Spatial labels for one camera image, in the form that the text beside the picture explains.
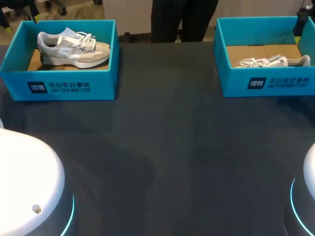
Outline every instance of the white wall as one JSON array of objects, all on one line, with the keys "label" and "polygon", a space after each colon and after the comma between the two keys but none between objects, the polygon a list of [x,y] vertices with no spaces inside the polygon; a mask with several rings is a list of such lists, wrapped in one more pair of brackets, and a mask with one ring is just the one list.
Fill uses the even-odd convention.
[{"label": "white wall", "polygon": [[[217,17],[235,16],[289,16],[295,15],[303,0],[219,0],[210,22]],[[152,0],[103,0],[106,19],[115,19],[118,34],[151,31]]]}]

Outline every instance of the table surface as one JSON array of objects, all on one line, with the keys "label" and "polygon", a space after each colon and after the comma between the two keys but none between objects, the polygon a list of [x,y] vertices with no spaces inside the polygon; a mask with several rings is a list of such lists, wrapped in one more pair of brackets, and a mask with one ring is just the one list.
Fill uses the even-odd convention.
[{"label": "table surface", "polygon": [[13,102],[0,86],[6,128],[61,158],[79,236],[284,236],[315,99],[223,98],[212,47],[124,45],[115,101]]}]

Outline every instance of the blue light ring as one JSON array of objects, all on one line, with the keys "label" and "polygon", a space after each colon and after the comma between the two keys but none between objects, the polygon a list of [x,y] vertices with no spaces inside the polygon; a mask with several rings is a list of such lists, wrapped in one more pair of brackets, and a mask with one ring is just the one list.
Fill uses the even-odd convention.
[{"label": "blue light ring", "polygon": [[291,200],[291,206],[292,206],[293,212],[294,212],[294,214],[295,214],[296,219],[300,222],[300,224],[301,224],[301,226],[304,228],[304,230],[305,230],[310,236],[314,236],[314,235],[311,233],[311,231],[309,231],[308,228],[306,228],[306,226],[302,223],[302,221],[300,220],[300,217],[297,215],[296,210],[295,210],[295,208],[294,208],[294,205],[293,205],[293,197],[292,197],[294,181],[295,181],[295,179],[294,179],[293,182],[292,182],[291,190],[290,190],[290,200]]},{"label": "blue light ring", "polygon": [[60,236],[64,236],[65,233],[67,232],[67,230],[68,230],[68,228],[69,228],[69,226],[71,224],[71,221],[72,221],[72,218],[73,218],[73,214],[74,214],[74,197],[72,196],[72,212],[71,212],[71,215],[70,215],[70,219],[69,219],[65,229],[63,230],[63,232],[61,233]]}]

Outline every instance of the shoe sole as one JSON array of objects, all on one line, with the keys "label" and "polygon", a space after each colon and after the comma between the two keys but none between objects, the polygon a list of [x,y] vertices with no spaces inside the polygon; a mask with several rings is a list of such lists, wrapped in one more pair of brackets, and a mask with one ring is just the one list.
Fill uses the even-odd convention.
[{"label": "shoe sole", "polygon": [[43,65],[74,65],[80,69],[88,69],[88,68],[95,67],[99,64],[102,64],[108,58],[109,57],[98,60],[98,61],[94,61],[94,62],[83,63],[83,62],[72,61],[70,59],[43,57],[42,63]]}]

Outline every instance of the small hole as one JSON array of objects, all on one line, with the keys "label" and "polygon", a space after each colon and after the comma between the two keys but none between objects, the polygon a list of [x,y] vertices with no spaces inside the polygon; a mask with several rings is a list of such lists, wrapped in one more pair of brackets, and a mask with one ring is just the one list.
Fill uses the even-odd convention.
[{"label": "small hole", "polygon": [[33,205],[32,209],[36,214],[41,214],[41,208],[39,205]]}]

